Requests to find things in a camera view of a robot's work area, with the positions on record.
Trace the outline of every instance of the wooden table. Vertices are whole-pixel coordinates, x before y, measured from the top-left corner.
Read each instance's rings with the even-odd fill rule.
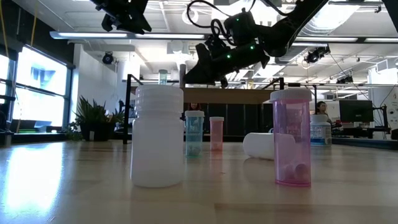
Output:
[[[0,223],[398,223],[393,151],[313,150],[307,189],[276,185],[274,163],[238,143],[187,159],[164,189],[134,187],[130,158],[121,141],[0,149]]]

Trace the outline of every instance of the small pink bottle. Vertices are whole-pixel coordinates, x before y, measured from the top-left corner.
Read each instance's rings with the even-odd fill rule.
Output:
[[[271,93],[274,105],[275,182],[293,187],[311,186],[311,91]]]
[[[223,150],[223,117],[210,117],[210,144],[212,151]]]

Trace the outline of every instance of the white bottle with label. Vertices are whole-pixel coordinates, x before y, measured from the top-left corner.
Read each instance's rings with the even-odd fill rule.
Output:
[[[131,179],[141,187],[168,187],[183,175],[183,91],[167,85],[136,90]]]
[[[325,114],[311,115],[311,146],[331,147],[331,126]]]

